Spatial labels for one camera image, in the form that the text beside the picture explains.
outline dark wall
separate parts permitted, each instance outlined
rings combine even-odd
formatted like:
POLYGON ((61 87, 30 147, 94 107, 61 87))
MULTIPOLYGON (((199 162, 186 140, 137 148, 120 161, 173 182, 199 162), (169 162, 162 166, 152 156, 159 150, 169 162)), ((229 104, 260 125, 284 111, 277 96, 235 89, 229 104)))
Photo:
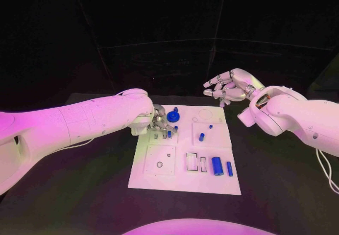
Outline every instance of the dark wall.
POLYGON ((120 90, 202 95, 202 83, 238 67, 305 93, 338 45, 333 1, 81 2, 120 90))
POLYGON ((0 110, 64 105, 74 92, 116 92, 75 0, 10 2, 0 19, 0 110))

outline white board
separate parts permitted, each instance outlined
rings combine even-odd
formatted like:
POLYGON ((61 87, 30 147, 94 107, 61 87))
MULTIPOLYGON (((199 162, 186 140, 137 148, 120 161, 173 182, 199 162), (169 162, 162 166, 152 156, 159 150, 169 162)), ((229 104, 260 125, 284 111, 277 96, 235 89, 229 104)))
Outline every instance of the white board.
POLYGON ((163 105, 166 113, 179 109, 180 120, 172 139, 162 131, 139 136, 129 188, 241 195, 232 144, 224 109, 209 106, 163 105), (186 153, 196 153, 198 171, 188 170, 186 153), (214 175, 212 157, 219 157, 224 175, 214 175), (205 158, 206 172, 202 172, 205 158), (234 176, 228 176, 227 162, 234 176))

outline black table surface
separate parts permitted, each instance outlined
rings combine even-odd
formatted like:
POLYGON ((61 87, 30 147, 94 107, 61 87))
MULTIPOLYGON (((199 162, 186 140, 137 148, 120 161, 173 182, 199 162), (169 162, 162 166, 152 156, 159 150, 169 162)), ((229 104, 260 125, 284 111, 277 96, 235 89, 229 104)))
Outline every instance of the black table surface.
MULTIPOLYGON (((72 94, 68 104, 101 97, 72 94)), ((208 97, 150 96, 153 103, 218 106, 208 97)), ((235 222, 276 234, 339 234, 339 195, 320 170, 315 149, 293 133, 279 137, 225 107, 241 196, 127 188, 137 137, 130 128, 46 156, 0 204, 0 234, 114 235, 178 218, 235 222)), ((329 156, 339 181, 339 161, 329 156)))

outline blue object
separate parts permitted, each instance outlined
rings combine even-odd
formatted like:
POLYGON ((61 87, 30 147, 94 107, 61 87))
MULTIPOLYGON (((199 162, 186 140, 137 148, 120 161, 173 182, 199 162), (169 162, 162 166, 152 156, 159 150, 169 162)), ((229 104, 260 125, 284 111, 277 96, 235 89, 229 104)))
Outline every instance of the blue object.
POLYGON ((180 119, 180 115, 179 115, 179 112, 178 111, 170 111, 167 113, 167 121, 169 122, 178 122, 180 119))
POLYGON ((204 133, 201 133, 199 141, 204 141, 204 137, 205 137, 205 134, 204 134, 204 133))
POLYGON ((212 158, 212 165, 214 165, 214 175, 224 175, 222 165, 221 165, 221 158, 212 158))
POLYGON ((231 162, 227 162, 228 165, 228 176, 234 176, 231 162))

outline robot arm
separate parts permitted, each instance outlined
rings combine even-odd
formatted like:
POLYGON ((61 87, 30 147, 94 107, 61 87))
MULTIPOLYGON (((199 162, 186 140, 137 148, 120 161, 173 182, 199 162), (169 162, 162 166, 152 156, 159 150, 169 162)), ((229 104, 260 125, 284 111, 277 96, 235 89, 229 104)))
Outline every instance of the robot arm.
POLYGON ((0 195, 46 155, 126 127, 133 135, 146 134, 149 128, 176 132, 163 107, 153 106, 142 89, 58 108, 0 112, 0 195))
POLYGON ((251 101, 238 118, 247 127, 255 123, 266 133, 280 135, 292 131, 309 146, 339 157, 339 105, 325 100, 307 100, 286 87, 264 87, 257 78, 244 70, 234 69, 205 83, 214 90, 204 94, 229 100, 251 101))

